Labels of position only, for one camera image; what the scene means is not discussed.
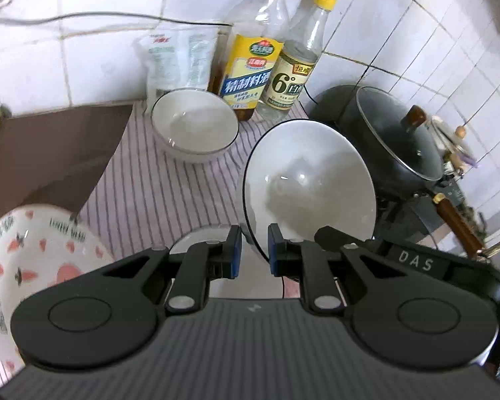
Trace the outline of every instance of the white bowl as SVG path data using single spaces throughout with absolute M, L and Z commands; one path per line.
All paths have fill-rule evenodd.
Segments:
M 151 118 L 160 147 L 176 159 L 193 163 L 221 155 L 239 133 L 230 106 L 204 90 L 172 90 L 156 101 Z
M 21 301 L 52 285 L 113 263 L 113 257 L 71 213 L 49 205 L 23 206 L 0 219 L 0 360 L 24 366 L 11 336 Z
M 184 253 L 189 247 L 206 240 L 226 240 L 229 226 L 202 227 L 182 237 L 171 248 L 171 254 Z M 239 276 L 235 279 L 216 279 L 209 285 L 210 298 L 225 299 L 278 299 L 283 285 L 281 278 L 270 273 L 269 264 L 257 255 L 243 239 Z
M 239 180 L 238 219 L 248 241 L 268 259 L 267 232 L 314 240 L 326 225 L 372 238 L 376 197 L 360 154 L 336 130 L 313 120 L 282 122 L 262 136 Z

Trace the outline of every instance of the wooden handle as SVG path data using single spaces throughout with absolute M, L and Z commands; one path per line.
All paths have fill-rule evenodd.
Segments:
M 470 231 L 469 226 L 460 217 L 454 205 L 444 194 L 437 194 L 433 198 L 438 215 L 448 224 L 457 236 L 470 259 L 475 259 L 484 249 L 483 243 Z
M 428 116 L 418 105 L 413 105 L 406 114 L 406 119 L 416 129 L 428 119 Z
M 451 153 L 450 162 L 452 163 L 454 170 L 457 170 L 458 168 L 465 167 L 465 164 L 463 163 L 463 161 L 455 153 Z
M 466 134 L 467 134 L 467 130 L 465 129 L 464 126 L 458 126 L 456 129 L 455 129 L 455 134 L 460 138 L 460 139 L 464 139 Z

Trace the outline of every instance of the yellow bottle cap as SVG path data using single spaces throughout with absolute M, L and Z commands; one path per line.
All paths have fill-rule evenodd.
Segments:
M 337 0 L 315 0 L 315 4 L 324 10 L 333 10 Z

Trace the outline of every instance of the clear liquid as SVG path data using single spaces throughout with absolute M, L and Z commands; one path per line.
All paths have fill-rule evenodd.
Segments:
M 310 49 L 307 49 L 305 44 L 296 42 L 294 40 L 286 40 L 283 51 L 292 58 L 305 63 L 315 63 L 319 57 L 317 53 Z M 264 103 L 261 98 L 259 99 L 257 107 L 255 109 L 262 118 L 271 120 L 273 122 L 279 122 L 289 114 L 289 110 L 279 110 L 273 108 L 272 106 Z

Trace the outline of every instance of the utensil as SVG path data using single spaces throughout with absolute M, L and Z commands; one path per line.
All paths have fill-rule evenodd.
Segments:
M 203 227 L 182 237 L 171 248 L 171 254 L 184 253 L 198 242 L 218 240 L 223 242 L 230 231 L 229 226 Z M 243 239 L 241 265 L 236 279 L 217 279 L 209 285 L 210 298 L 227 299 L 277 299 L 281 298 L 281 278 L 270 273 L 269 264 Z
M 360 154 L 331 127 L 288 120 L 262 136 L 239 179 L 238 218 L 249 243 L 268 260 L 267 229 L 313 240 L 325 225 L 370 239 L 374 187 Z
M 472 150 L 464 141 L 467 134 L 464 126 L 458 126 L 455 131 L 452 131 L 441 117 L 433 116 L 428 120 L 427 128 L 442 156 L 450 152 L 451 155 L 457 156 L 461 161 L 473 167 L 478 166 L 478 161 Z
M 0 360 L 12 371 L 24 363 L 11 335 L 17 305 L 44 288 L 113 262 L 88 227 L 55 206 L 29 205 L 0 219 Z
M 449 200 L 441 202 L 435 185 L 443 178 L 443 158 L 418 106 L 407 109 L 396 98 L 374 87 L 361 87 L 350 101 L 337 129 L 352 142 L 380 191 L 402 200 L 430 196 L 470 257 L 483 243 L 472 233 Z
M 192 88 L 172 90 L 153 106 L 158 146 L 176 159 L 201 163 L 215 159 L 239 134 L 237 116 L 213 93 Z

